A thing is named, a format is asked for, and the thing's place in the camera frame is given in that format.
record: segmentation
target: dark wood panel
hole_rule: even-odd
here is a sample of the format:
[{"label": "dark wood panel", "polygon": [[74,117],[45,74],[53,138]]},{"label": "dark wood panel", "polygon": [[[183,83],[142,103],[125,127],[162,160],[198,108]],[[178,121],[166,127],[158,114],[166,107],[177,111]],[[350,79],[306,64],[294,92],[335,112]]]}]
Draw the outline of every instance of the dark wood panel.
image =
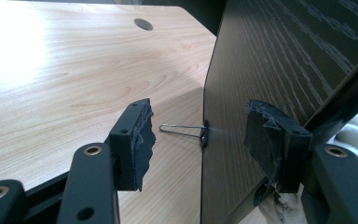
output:
[{"label": "dark wood panel", "polygon": [[205,83],[203,223],[222,223],[264,177],[243,144],[245,103],[304,125],[358,64],[358,2],[228,0]]},{"label": "dark wood panel", "polygon": [[226,0],[141,0],[146,6],[182,7],[217,35]]}]

